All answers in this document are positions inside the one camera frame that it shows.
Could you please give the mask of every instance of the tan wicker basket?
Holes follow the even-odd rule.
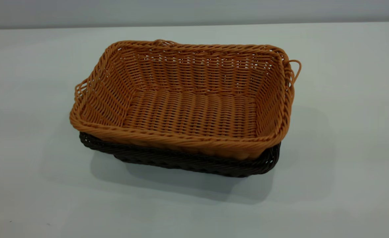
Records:
[[[76,86],[70,121],[109,142],[254,159],[287,134],[292,61],[270,45],[117,42]]]

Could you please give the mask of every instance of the gray wall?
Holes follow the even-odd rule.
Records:
[[[0,28],[389,21],[389,0],[0,0]]]

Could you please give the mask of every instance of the basket rim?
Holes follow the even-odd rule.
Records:
[[[114,50],[128,47],[134,49],[152,49],[152,50],[164,50],[164,51],[179,51],[179,52],[219,52],[219,53],[249,53],[257,54],[264,53],[274,56],[279,59],[279,65],[281,69],[281,93],[285,94],[281,96],[280,108],[285,113],[278,114],[278,124],[275,126],[274,131],[263,137],[252,138],[236,138],[236,137],[201,137],[201,136],[189,136],[185,134],[174,133],[162,133],[154,130],[137,129],[137,128],[122,128],[119,126],[106,126],[98,123],[84,121],[80,114],[87,103],[87,98],[90,97],[90,91],[86,92],[84,84],[90,81],[95,76],[97,68],[101,69],[99,65],[110,59],[111,53]],[[272,46],[272,45],[190,45],[179,44],[171,41],[156,40],[156,41],[120,41],[110,45],[99,59],[99,63],[91,75],[78,84],[75,87],[75,103],[72,111],[69,115],[70,122],[79,131],[89,134],[102,133],[109,135],[110,137],[118,136],[120,138],[142,140],[156,143],[172,143],[178,146],[188,146],[193,148],[225,148],[228,150],[238,149],[265,149],[264,143],[267,144],[266,148],[277,145],[281,142],[283,137],[288,131],[290,125],[291,105],[294,98],[294,72],[291,70],[288,56],[285,51]]]

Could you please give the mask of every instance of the dark brown wicker basket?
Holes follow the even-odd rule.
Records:
[[[83,132],[80,132],[80,139],[86,147],[112,154],[117,159],[127,163],[153,165],[167,169],[184,169],[237,178],[270,171],[278,161],[281,145],[279,143],[266,149],[256,160],[237,161],[169,149],[111,143]]]

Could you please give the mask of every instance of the wicker basket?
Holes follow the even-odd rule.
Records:
[[[277,144],[266,149],[259,158],[253,161],[237,161],[169,149],[116,144],[83,132],[80,132],[80,139],[88,148],[112,154],[126,163],[184,169],[237,178],[264,174],[273,169],[279,158],[280,147],[280,144]]]
[[[270,45],[117,42],[76,86],[70,121],[104,141],[255,159],[287,134],[292,61]]]

